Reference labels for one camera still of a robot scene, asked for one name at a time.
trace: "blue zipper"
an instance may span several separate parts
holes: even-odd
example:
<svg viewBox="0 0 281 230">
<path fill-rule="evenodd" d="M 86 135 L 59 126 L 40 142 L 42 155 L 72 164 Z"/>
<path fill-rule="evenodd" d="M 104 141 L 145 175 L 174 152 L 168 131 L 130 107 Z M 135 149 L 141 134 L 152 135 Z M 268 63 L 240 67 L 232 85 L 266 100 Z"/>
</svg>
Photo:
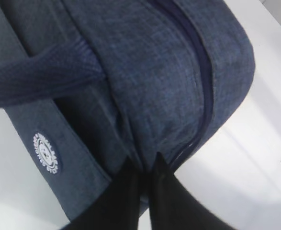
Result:
<svg viewBox="0 0 281 230">
<path fill-rule="evenodd" d="M 186 16 L 184 11 L 173 0 L 148 0 L 148 2 L 169 18 L 181 31 L 192 49 L 195 51 L 200 67 L 204 96 L 203 116 L 200 120 L 200 125 L 196 135 L 171 159 L 171 169 L 177 170 L 198 146 L 212 120 L 214 106 L 212 64 L 196 28 Z"/>
</svg>

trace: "woven strap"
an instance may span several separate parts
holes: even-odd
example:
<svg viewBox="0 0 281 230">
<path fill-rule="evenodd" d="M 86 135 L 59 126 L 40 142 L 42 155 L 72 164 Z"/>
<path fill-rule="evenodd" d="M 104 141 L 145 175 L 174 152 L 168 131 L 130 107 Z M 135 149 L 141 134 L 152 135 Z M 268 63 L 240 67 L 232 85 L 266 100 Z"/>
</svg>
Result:
<svg viewBox="0 0 281 230">
<path fill-rule="evenodd" d="M 0 107 L 69 95 L 104 78 L 95 54 L 78 38 L 0 66 Z"/>
</svg>

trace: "bag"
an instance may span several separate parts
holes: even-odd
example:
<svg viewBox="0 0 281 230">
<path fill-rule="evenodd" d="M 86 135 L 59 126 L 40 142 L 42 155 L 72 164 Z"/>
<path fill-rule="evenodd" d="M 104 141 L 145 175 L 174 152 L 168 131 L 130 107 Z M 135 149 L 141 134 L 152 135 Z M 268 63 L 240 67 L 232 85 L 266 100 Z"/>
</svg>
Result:
<svg viewBox="0 0 281 230">
<path fill-rule="evenodd" d="M 254 69 L 222 0 L 0 0 L 0 107 L 70 220 L 127 171 L 174 182 Z M 136 190 L 141 214 L 155 190 Z"/>
</svg>

